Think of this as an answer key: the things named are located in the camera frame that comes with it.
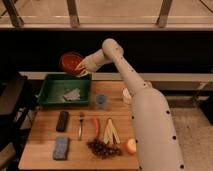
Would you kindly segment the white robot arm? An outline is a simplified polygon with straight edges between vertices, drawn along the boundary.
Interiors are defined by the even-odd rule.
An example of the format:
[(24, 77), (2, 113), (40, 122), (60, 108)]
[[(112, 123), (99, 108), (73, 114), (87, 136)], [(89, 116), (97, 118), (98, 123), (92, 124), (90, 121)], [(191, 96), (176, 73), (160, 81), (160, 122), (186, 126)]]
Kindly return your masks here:
[(131, 100), (137, 159), (142, 171), (186, 171), (181, 148), (165, 96), (150, 87), (123, 57), (122, 47), (111, 38), (79, 64), (82, 74), (96, 72), (113, 62)]

